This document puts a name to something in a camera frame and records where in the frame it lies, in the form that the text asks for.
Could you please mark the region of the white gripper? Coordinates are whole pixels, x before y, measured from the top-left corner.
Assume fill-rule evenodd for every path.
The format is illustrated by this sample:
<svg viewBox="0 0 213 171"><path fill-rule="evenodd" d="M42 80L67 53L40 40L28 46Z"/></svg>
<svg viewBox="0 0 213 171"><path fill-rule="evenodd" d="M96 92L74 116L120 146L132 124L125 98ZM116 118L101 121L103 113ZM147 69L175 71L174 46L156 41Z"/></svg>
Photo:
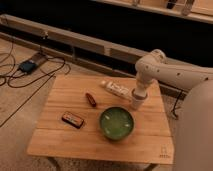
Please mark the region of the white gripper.
<svg viewBox="0 0 213 171"><path fill-rule="evenodd" d="M137 98L145 98L147 96L147 88L153 83L154 79L147 75L142 75L138 73L136 75L136 88L133 91L133 94Z"/></svg>

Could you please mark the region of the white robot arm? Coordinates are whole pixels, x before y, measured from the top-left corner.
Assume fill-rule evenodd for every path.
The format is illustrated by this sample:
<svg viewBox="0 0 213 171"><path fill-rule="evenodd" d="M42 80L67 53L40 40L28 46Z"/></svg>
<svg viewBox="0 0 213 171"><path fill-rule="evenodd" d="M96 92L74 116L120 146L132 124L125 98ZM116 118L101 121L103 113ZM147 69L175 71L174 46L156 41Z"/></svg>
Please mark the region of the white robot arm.
<svg viewBox="0 0 213 171"><path fill-rule="evenodd" d="M140 58L135 69L134 109L148 97L146 89L154 79L187 92L178 120L172 171L213 171L213 68L167 64L165 54L155 49Z"/></svg>

